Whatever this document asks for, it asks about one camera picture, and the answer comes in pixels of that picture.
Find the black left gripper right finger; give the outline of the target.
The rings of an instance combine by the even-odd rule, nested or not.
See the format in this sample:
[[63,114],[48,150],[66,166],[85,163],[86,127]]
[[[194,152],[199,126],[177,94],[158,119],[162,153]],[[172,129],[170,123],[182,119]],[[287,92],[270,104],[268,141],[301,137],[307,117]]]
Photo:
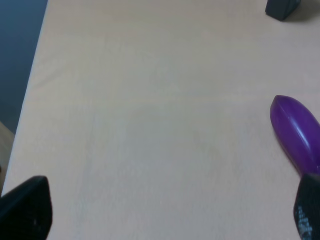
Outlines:
[[304,174],[300,179],[293,216],[302,240],[320,240],[320,176]]

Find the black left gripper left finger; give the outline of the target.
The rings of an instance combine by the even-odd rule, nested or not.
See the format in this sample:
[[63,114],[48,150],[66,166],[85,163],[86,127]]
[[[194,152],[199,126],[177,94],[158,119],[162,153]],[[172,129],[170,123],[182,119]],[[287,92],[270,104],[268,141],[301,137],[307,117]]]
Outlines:
[[0,198],[2,240],[45,240],[53,222],[49,181],[37,175]]

